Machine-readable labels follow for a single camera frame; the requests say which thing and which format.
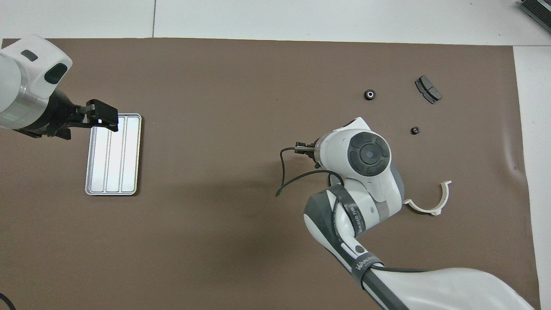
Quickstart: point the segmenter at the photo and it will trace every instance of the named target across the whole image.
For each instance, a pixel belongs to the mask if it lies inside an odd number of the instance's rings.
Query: white floor
[[[551,310],[551,34],[515,0],[3,0],[0,39],[227,38],[514,46],[542,309]]]

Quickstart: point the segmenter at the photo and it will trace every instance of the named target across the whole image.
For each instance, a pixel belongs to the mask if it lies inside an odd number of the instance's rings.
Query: silver tray
[[[136,113],[119,113],[117,132],[92,128],[84,188],[88,195],[136,193],[141,133],[142,117]]]

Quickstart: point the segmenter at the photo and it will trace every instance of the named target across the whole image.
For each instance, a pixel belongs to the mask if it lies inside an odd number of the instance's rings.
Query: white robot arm
[[[74,105],[56,89],[72,64],[63,51],[36,35],[1,49],[0,127],[34,138],[66,140],[71,139],[69,127],[117,131],[117,109],[96,99],[86,106]]]
[[[310,197],[304,221],[356,283],[383,309],[533,309],[506,283],[474,269],[386,268],[356,237],[402,207],[403,182],[386,140],[362,118],[295,151],[344,178]]]

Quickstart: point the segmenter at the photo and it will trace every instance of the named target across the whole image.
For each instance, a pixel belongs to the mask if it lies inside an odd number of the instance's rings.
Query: white plastic bracket
[[[446,205],[446,202],[450,197],[450,188],[448,187],[449,183],[451,183],[451,181],[445,181],[440,183],[440,185],[442,185],[442,199],[440,199],[440,202],[438,203],[438,205],[436,205],[436,207],[430,210],[421,209],[411,199],[404,200],[404,204],[409,205],[410,207],[422,213],[430,213],[434,216],[440,215],[442,213],[442,208]]]

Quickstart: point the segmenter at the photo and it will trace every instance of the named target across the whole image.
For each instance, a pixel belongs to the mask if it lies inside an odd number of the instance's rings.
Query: black rubber grommet
[[[373,100],[376,97],[375,91],[373,89],[368,89],[364,93],[365,100]]]

